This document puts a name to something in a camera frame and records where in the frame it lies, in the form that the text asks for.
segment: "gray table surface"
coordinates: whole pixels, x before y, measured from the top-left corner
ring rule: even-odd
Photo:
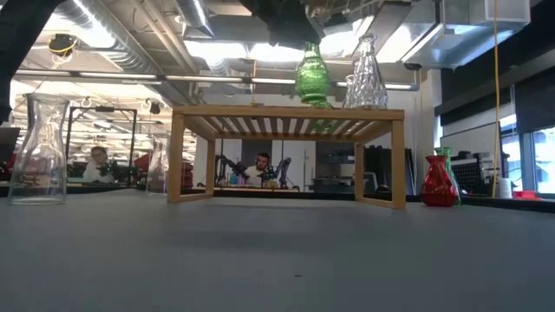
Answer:
[[[135,190],[0,199],[0,311],[555,311],[555,215]]]

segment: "green glass vase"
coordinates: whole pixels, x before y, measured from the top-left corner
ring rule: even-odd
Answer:
[[[330,88],[328,69],[315,43],[305,43],[304,58],[297,68],[295,88],[302,103],[318,108],[330,107],[327,100]]]
[[[457,179],[455,178],[453,173],[453,168],[451,168],[451,147],[436,147],[434,150],[435,150],[435,153],[438,154],[438,156],[447,156],[447,160],[445,161],[445,168],[447,169],[447,175],[451,179],[451,183],[454,185],[454,187],[457,188],[457,191],[458,191],[457,199],[455,200],[454,204],[461,205],[462,200],[460,200],[459,183],[457,183]]]

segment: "table leg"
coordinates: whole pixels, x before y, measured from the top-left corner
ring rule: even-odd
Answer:
[[[364,144],[355,143],[355,200],[364,198]]]
[[[216,166],[216,141],[208,140],[206,158],[206,194],[214,194],[214,170]]]
[[[393,120],[391,129],[392,202],[396,209],[406,206],[405,129],[403,120]]]
[[[179,203],[181,198],[181,174],[183,171],[183,133],[185,117],[181,114],[172,116],[172,134],[170,136],[169,177],[167,186],[167,202]]]

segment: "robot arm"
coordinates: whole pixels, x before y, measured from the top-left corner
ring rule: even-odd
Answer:
[[[291,157],[287,157],[279,162],[277,165],[275,178],[278,177],[279,173],[281,173],[281,177],[279,177],[279,186],[286,187],[287,186],[287,170],[289,169],[289,164],[291,163]]]
[[[225,167],[229,166],[233,173],[236,175],[240,175],[241,177],[247,179],[248,177],[245,174],[246,166],[243,166],[240,162],[234,164],[233,161],[229,160],[225,155],[216,155],[216,167],[218,167],[218,161],[221,162],[222,166],[219,168],[219,174],[214,177],[216,179],[216,185],[225,178]]]

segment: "clear glass vase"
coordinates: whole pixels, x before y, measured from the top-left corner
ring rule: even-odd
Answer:
[[[366,34],[360,39],[361,57],[355,67],[354,93],[356,100],[351,107],[388,107],[388,91],[385,88],[378,61],[375,58],[376,36]]]
[[[167,171],[169,169],[169,136],[153,135],[153,155],[148,165],[147,194],[167,195]]]
[[[347,93],[345,95],[345,108],[352,108],[355,104],[355,90],[353,89],[353,85],[355,84],[355,76],[348,75],[345,77],[345,81],[347,82]]]
[[[48,94],[25,96],[27,135],[11,174],[9,201],[20,205],[63,203],[67,161],[62,130],[69,101]]]

